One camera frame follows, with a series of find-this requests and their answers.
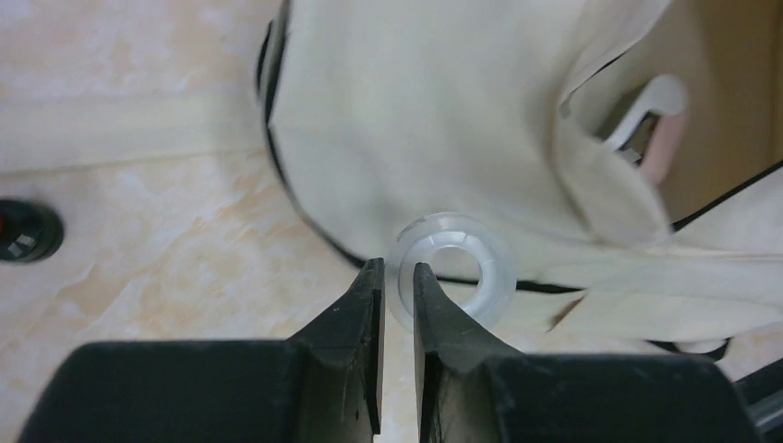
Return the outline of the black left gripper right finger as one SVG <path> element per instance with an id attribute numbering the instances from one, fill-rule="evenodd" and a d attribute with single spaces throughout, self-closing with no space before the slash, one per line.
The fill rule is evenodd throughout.
<path id="1" fill-rule="evenodd" d="M 430 266 L 414 278 L 423 442 L 758 442 L 709 360 L 670 354 L 522 353 L 469 317 Z"/>

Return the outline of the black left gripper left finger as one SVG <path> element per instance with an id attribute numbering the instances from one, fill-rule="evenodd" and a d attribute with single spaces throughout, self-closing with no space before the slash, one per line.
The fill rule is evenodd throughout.
<path id="1" fill-rule="evenodd" d="M 97 341 L 56 369 L 22 442 L 370 442 L 384 263 L 284 340 Z"/>

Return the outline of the small round clear cap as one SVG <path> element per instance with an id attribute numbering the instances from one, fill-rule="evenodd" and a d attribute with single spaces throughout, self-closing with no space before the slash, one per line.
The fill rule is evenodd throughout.
<path id="1" fill-rule="evenodd" d="M 502 237 L 481 221 L 441 212 L 406 226 L 386 259 L 390 310 L 400 325 L 414 330 L 413 274 L 428 263 L 441 282 L 473 286 L 458 306 L 487 329 L 496 326 L 516 288 L 516 259 Z"/>

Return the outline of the cream canvas backpack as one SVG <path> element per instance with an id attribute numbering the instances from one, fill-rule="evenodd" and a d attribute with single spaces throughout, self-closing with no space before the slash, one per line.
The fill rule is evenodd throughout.
<path id="1" fill-rule="evenodd" d="M 279 1 L 242 90 L 1 108 L 5 173 L 267 147 L 345 257 L 479 219 L 559 329 L 711 341 L 782 320 L 778 1 Z M 658 75 L 690 97 L 655 185 L 598 130 Z"/>

